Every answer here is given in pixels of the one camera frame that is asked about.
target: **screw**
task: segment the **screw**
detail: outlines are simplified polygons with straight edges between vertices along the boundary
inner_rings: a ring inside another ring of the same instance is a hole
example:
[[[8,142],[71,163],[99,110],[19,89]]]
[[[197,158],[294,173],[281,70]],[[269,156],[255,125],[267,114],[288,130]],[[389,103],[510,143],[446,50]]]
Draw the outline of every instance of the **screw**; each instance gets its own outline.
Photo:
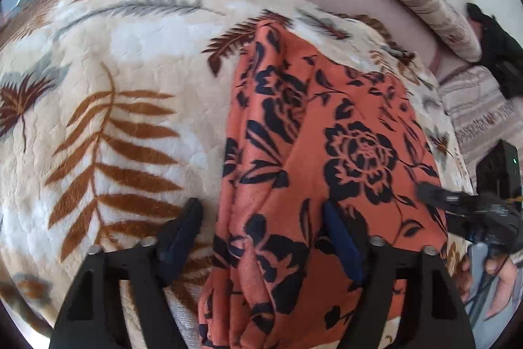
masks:
[[[158,239],[156,237],[145,237],[140,240],[140,244],[143,247],[151,247],[154,246],[158,242]]]
[[[370,238],[370,244],[377,247],[383,247],[386,244],[385,239],[381,238],[380,236],[372,236]]]
[[[91,247],[89,247],[89,250],[87,251],[87,254],[89,255],[95,255],[97,253],[100,253],[102,251],[102,248],[99,244],[95,244]]]
[[[429,255],[429,256],[436,256],[437,254],[439,254],[438,250],[436,250],[432,246],[423,247],[423,253],[425,253],[426,255]]]

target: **hand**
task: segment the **hand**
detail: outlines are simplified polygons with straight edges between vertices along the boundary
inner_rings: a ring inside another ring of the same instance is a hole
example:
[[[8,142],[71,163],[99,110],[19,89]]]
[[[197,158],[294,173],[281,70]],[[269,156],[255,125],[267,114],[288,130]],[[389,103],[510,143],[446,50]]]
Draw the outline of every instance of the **hand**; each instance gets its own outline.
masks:
[[[498,268],[504,262],[505,257],[506,255],[503,255],[487,260],[485,262],[485,271],[489,275],[495,275]],[[492,300],[490,309],[487,312],[487,318],[490,318],[496,313],[501,312],[506,307],[509,300],[511,300],[511,294],[514,290],[514,284],[516,284],[517,275],[517,267],[509,258],[503,265],[501,271],[498,273],[498,287],[496,288],[496,293]],[[470,260],[468,256],[465,256],[458,265],[458,270],[456,275],[454,275],[454,280],[458,286],[461,300],[463,303],[466,303],[466,301],[470,298],[470,289],[473,284],[472,273],[470,272]]]

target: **blanket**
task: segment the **blanket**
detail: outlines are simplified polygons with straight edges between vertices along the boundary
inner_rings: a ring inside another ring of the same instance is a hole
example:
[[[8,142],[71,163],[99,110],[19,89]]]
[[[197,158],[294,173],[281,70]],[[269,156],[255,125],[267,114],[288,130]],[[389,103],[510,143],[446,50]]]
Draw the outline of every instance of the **blanket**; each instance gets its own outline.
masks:
[[[0,35],[4,300],[19,293],[53,325],[92,244],[132,247],[198,197],[201,234],[166,295],[188,346],[199,346],[196,300],[212,268],[231,85],[263,20],[342,65],[397,76],[441,185],[472,190],[433,75],[417,58],[391,56],[359,21],[303,0],[39,0]],[[450,237],[443,252],[452,268],[464,244]],[[143,348],[132,293],[121,288],[131,341]]]

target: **orange cloth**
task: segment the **orange cloth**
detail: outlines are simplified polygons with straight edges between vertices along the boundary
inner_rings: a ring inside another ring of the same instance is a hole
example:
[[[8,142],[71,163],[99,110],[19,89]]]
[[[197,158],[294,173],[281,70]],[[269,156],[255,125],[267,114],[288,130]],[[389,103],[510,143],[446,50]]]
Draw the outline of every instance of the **orange cloth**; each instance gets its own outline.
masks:
[[[214,270],[199,303],[204,347],[306,349],[341,338],[361,290],[322,228],[328,199],[401,249],[447,241],[444,214],[416,197],[416,182],[439,178],[392,74],[335,63],[263,21],[241,53],[227,137]],[[389,318],[404,291],[398,281]]]

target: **leaf-patterned blanket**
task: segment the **leaf-patterned blanket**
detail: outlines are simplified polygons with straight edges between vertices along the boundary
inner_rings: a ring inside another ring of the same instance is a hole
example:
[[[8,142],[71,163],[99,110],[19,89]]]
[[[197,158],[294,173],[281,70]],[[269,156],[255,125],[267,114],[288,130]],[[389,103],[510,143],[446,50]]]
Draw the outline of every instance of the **leaf-patterned blanket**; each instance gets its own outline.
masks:
[[[133,246],[198,197],[202,232],[166,294],[189,347],[199,346],[196,300],[212,267],[231,84],[263,20],[335,62],[397,75],[441,185],[471,191],[435,78],[417,58],[391,50],[384,29],[375,26],[380,35],[363,23],[375,22],[360,19],[303,0],[33,3],[0,33],[2,298],[49,334],[88,247]],[[463,243],[449,242],[448,252],[452,269]],[[144,347],[125,283],[122,299],[133,345]]]

